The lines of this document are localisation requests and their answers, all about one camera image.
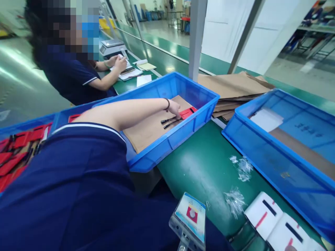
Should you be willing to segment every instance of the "hand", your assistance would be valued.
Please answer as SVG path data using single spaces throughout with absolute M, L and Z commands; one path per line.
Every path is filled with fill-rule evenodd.
M 181 118 L 179 114 L 180 104 L 172 101 L 171 99 L 169 99 L 169 101 L 170 101 L 169 112 L 176 115 L 177 119 L 180 119 Z
M 106 64 L 109 67 L 113 67 L 115 65 L 115 62 L 116 62 L 117 58 L 119 58 L 119 55 L 111 57 L 109 60 L 106 60 Z
M 115 61 L 115 68 L 121 73 L 123 72 L 126 68 L 127 68 L 127 59 L 126 58 L 122 58 L 120 59 L 120 57 L 116 58 Z

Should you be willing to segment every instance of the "black bracelet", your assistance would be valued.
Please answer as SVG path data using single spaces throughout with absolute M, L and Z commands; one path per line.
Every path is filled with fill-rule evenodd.
M 169 101 L 167 98 L 165 98 L 165 99 L 167 100 L 167 102 L 168 102 L 169 104 L 167 105 L 167 108 L 164 109 L 164 110 L 166 110 L 166 112 L 168 112 L 168 111 L 169 111 L 169 107 L 170 107 L 170 101 Z

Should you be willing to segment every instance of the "red stripe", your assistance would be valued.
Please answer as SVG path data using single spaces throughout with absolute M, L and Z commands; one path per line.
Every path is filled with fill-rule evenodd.
M 259 225 L 262 223 L 262 221 L 265 219 L 266 215 L 268 214 L 268 212 L 265 212 L 265 214 L 262 216 L 262 218 L 259 220 L 259 222 L 257 223 L 255 228 L 258 228 Z
M 288 246 L 292 246 L 293 238 L 290 239 Z

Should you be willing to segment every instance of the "blue face mask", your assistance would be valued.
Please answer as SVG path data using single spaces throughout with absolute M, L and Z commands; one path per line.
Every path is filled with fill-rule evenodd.
M 87 46 L 83 46 L 83 52 L 89 54 L 90 60 L 99 59 L 99 16 L 87 15 L 81 23 L 82 37 L 87 39 Z

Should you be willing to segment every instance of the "green workbench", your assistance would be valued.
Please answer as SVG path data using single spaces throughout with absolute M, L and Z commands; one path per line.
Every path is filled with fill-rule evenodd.
M 137 31 L 131 27 L 121 25 L 126 32 L 139 37 Z M 188 64 L 166 54 L 165 52 L 148 45 L 137 38 L 116 30 L 117 36 L 124 41 L 128 50 L 140 59 L 147 59 L 149 63 L 157 67 L 156 71 L 165 75 L 173 71 L 188 76 Z M 144 39 L 178 57 L 188 60 L 188 48 L 171 43 L 165 39 L 144 34 Z M 214 74 L 226 74 L 230 64 L 213 57 L 202 54 L 200 66 Z M 238 67 L 237 73 L 246 70 Z M 290 85 L 266 77 L 266 80 L 276 87 L 306 101 L 320 109 L 335 114 L 335 103 L 319 96 L 294 88 Z M 116 91 L 121 94 L 136 87 L 136 80 L 128 82 L 119 81 L 114 85 Z M 173 195 L 179 199 L 186 191 L 204 204 L 208 205 L 207 216 L 225 235 L 233 234 L 245 222 L 241 215 L 237 220 L 232 216 L 225 202 L 224 192 L 238 187 L 245 198 L 245 208 L 254 200 L 259 192 L 264 191 L 279 207 L 290 216 L 308 233 L 311 238 L 322 243 L 319 234 L 281 197 L 281 195 L 257 172 L 252 171 L 252 178 L 248 182 L 238 179 L 238 173 L 231 160 L 232 155 L 241 157 L 241 154 L 221 135 L 221 128 L 209 121 L 200 128 L 187 141 L 180 145 L 170 155 L 158 164 L 163 178 L 171 189 Z M 241 238 L 233 242 L 235 248 L 245 245 L 250 238 L 248 229 Z M 264 241 L 258 238 L 249 250 L 263 248 Z

